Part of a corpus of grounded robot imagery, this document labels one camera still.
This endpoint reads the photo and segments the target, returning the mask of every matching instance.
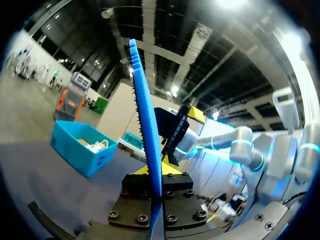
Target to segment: wire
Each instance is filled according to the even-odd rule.
[[[287,200],[285,200],[282,204],[283,205],[286,205],[287,203],[291,202],[292,200],[300,197],[300,196],[303,196],[303,195],[306,195],[307,192],[306,191],[302,191],[302,192],[299,192],[297,193],[296,195],[293,195],[292,197],[289,197]]]

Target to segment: blue foam piece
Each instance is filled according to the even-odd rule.
[[[129,40],[136,104],[139,113],[146,161],[155,197],[162,193],[161,151],[154,105],[135,39]]]

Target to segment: blue plastic crate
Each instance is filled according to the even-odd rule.
[[[78,139],[84,139],[89,144],[106,139],[109,145],[94,153]],[[62,120],[55,122],[50,144],[64,160],[87,178],[111,160],[118,145],[90,124]]]

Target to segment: gray floor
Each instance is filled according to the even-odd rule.
[[[0,144],[49,140],[53,126],[53,112],[59,92],[25,81],[3,69],[0,75]],[[83,107],[76,120],[96,127],[100,115]]]

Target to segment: sign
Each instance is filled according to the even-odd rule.
[[[142,150],[144,148],[144,142],[139,137],[135,136],[130,132],[125,132],[122,140],[136,147],[137,149]]]

